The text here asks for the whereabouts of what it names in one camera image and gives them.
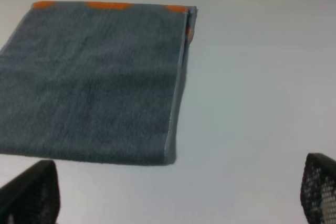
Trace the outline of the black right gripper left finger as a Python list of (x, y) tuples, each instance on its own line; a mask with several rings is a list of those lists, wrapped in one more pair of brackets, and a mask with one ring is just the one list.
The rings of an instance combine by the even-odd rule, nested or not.
[(60, 190), (56, 164), (42, 160), (1, 187), (1, 223), (56, 223)]

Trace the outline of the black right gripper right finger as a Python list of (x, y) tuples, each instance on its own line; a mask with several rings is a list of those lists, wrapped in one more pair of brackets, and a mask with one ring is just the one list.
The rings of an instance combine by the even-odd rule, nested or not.
[(335, 223), (335, 160), (322, 153), (307, 155), (300, 202), (308, 223)]

